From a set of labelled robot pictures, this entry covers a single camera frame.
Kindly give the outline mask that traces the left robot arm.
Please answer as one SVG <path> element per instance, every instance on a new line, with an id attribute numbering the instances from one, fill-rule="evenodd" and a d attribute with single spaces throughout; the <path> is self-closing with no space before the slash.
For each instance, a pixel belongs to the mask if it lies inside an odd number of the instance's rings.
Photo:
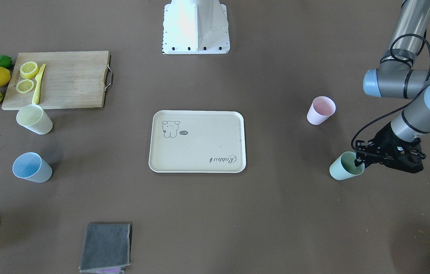
<path id="1" fill-rule="evenodd" d="M 430 133 L 430 68 L 414 70 L 412 66 L 423 45 L 430 19 L 430 0 L 405 0 L 387 51 L 380 66 L 369 70 L 363 90 L 375 97 L 410 99 L 396 110 L 396 116 L 373 139 L 352 139 L 356 151 L 354 166 L 372 164 L 418 173 L 423 170 L 421 138 Z"/>

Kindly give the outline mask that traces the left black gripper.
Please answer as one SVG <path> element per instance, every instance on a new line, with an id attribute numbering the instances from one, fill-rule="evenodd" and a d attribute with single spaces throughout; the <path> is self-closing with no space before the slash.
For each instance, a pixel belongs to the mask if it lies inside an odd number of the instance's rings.
<path id="1" fill-rule="evenodd" d="M 424 169 L 422 160 L 426 155 L 421 151 L 421 139 L 405 142 L 397 137 L 390 123 L 379 130 L 368 142 L 355 141 L 356 167 L 368 168 L 372 164 L 381 164 L 391 169 L 407 173 L 418 173 Z"/>

